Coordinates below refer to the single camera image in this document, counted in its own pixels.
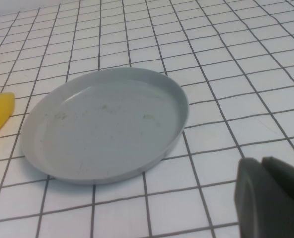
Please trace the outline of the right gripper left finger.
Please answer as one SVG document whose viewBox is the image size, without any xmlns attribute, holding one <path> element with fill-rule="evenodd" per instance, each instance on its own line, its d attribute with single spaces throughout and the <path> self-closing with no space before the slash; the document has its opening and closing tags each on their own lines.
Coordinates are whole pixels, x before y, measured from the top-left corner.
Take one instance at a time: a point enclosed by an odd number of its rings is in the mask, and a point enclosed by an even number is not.
<svg viewBox="0 0 294 238">
<path fill-rule="evenodd" d="M 262 161 L 239 161 L 234 201 L 242 238 L 294 238 L 294 200 Z"/>
</svg>

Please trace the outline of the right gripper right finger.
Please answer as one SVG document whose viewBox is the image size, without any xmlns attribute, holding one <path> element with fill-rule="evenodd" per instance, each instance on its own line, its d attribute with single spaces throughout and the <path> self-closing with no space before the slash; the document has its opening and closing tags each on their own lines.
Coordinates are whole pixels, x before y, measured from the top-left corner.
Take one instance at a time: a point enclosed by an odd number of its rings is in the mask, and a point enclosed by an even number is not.
<svg viewBox="0 0 294 238">
<path fill-rule="evenodd" d="M 279 187 L 294 200 L 294 167 L 275 157 L 263 157 L 262 166 Z"/>
</svg>

